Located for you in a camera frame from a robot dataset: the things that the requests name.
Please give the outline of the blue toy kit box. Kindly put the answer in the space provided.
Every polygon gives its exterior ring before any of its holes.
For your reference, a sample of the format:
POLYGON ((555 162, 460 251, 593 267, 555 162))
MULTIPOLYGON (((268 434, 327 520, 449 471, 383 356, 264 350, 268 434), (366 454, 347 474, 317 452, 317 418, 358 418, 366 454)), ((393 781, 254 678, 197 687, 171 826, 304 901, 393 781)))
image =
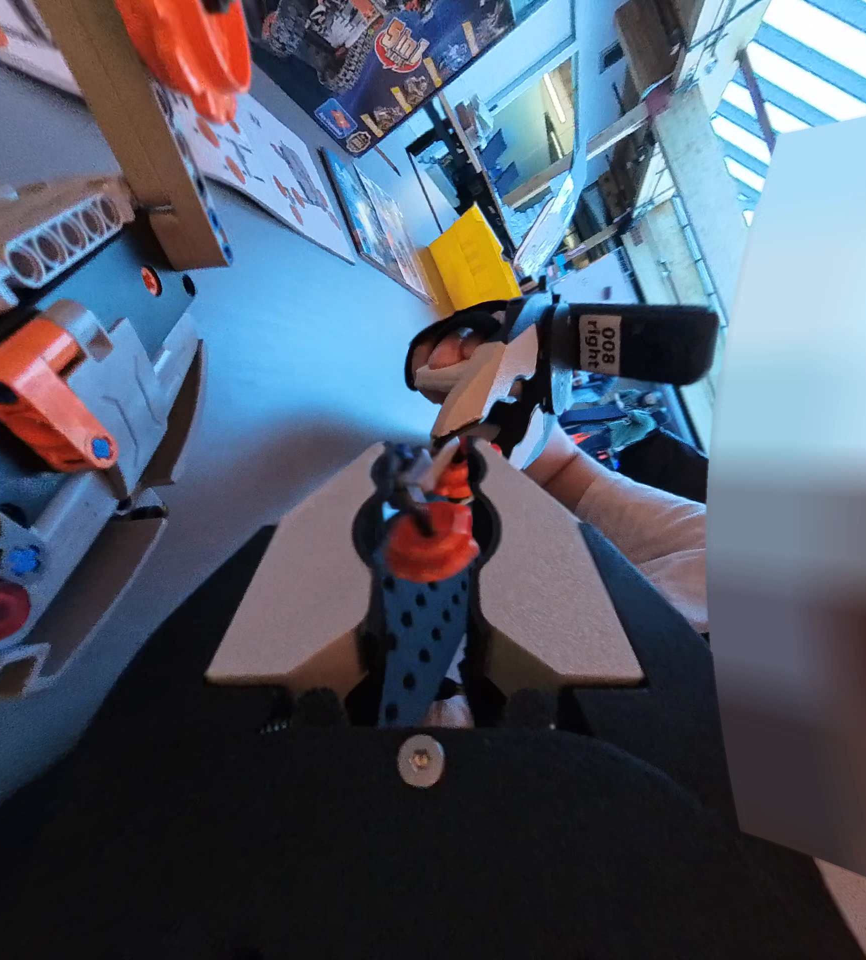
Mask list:
POLYGON ((252 62, 347 153, 375 147, 525 18, 509 1, 243 1, 252 62))

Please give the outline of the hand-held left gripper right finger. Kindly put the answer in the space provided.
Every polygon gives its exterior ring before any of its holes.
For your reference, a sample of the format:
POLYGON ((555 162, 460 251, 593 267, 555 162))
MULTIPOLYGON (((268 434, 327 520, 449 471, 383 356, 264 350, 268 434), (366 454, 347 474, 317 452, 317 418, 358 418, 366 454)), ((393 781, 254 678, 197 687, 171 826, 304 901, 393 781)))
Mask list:
POLYGON ((477 727, 501 724, 521 690, 643 692, 643 666, 576 515, 485 440, 467 448, 488 520, 467 631, 465 696, 477 727))

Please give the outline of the small blue booklet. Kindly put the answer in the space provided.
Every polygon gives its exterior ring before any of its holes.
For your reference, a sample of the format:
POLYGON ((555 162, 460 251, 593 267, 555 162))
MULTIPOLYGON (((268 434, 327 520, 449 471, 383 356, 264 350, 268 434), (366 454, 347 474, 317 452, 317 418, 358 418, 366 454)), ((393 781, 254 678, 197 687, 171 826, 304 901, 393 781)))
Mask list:
POLYGON ((387 277, 402 281, 403 273, 378 210, 357 170, 331 150, 319 148, 319 157, 358 256, 387 277))

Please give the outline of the grey bracket with orange wheels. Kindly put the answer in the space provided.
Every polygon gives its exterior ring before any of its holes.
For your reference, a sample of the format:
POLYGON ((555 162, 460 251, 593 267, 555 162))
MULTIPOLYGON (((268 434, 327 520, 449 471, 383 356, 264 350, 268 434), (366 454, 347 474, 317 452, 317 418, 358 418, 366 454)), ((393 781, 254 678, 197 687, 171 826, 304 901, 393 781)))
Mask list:
POLYGON ((375 556, 393 578, 439 583, 478 558, 469 453, 459 438, 442 446, 385 447, 374 469, 380 514, 375 556))

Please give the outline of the open white instruction booklet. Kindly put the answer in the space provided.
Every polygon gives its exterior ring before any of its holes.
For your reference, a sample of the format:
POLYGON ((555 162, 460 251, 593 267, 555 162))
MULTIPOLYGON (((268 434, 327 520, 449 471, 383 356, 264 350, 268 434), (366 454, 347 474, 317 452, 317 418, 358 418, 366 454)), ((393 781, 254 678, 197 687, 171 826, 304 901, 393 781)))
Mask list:
MULTIPOLYGON (((0 63, 85 101, 36 2, 0 2, 0 63)), ((207 179, 239 192, 283 226, 347 263, 352 245, 306 143, 248 92, 229 94, 221 121, 209 97, 155 90, 207 179)))

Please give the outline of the black perforated chair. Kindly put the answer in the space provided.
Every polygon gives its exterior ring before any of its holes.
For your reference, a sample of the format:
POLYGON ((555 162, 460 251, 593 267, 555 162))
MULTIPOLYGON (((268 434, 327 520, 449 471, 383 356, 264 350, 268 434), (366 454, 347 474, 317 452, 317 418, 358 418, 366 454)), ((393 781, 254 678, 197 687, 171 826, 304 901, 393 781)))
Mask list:
POLYGON ((380 729, 424 726, 440 702, 461 693, 473 563, 445 581, 398 580, 374 558, 382 600, 380 729))

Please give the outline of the person's right hand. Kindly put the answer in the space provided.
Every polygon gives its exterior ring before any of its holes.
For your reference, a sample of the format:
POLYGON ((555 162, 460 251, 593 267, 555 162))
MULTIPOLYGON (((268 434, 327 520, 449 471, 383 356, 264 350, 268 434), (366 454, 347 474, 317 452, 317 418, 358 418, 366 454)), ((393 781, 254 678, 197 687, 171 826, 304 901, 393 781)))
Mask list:
POLYGON ((471 329, 449 333, 431 350, 426 359, 430 370, 446 369, 471 359, 484 338, 471 329))

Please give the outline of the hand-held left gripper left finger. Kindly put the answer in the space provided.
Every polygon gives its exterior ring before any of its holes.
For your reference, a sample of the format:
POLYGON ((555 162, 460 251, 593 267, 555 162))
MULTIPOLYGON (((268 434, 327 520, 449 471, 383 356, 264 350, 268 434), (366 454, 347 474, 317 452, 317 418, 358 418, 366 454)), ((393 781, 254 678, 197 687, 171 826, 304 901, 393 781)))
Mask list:
POLYGON ((213 685, 271 693, 267 727, 291 726, 309 691, 339 705, 368 677, 362 631, 374 575, 355 544, 355 520, 377 493, 377 442, 289 510, 206 669, 213 685))

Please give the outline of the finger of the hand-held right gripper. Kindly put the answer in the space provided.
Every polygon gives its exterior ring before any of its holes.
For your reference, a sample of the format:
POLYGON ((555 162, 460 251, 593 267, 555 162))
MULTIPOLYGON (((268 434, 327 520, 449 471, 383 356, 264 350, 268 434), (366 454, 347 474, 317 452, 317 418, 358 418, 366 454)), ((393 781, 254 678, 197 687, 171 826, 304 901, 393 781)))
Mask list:
POLYGON ((552 426, 547 401, 549 389, 543 378, 511 378, 496 375, 489 384, 484 417, 478 437, 495 446, 518 470, 525 470, 542 453, 552 426))
POLYGON ((538 368, 539 335, 528 328, 511 342, 483 342, 475 354, 456 366, 431 370, 432 394, 444 394, 431 438, 445 442, 479 425, 495 376, 533 378, 538 368))

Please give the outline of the grey orange brick robot model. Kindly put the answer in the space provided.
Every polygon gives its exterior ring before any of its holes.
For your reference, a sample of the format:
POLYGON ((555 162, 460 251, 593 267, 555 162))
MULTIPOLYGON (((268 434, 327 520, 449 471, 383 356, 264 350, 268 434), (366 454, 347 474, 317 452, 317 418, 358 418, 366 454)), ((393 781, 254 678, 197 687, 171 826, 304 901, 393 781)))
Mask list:
POLYGON ((191 272, 233 250, 181 108, 235 119, 241 2, 0 2, 0 56, 78 93, 120 172, 0 183, 0 699, 48 686, 163 534, 195 426, 191 272))

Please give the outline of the yellow plastic bin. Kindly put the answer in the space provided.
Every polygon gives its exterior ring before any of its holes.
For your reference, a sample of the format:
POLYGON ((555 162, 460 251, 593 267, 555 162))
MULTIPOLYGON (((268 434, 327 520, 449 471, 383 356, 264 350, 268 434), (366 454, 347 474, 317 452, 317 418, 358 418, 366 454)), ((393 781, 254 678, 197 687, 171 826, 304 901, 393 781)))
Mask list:
POLYGON ((454 311, 522 295, 514 269, 478 205, 466 210, 427 250, 454 311))

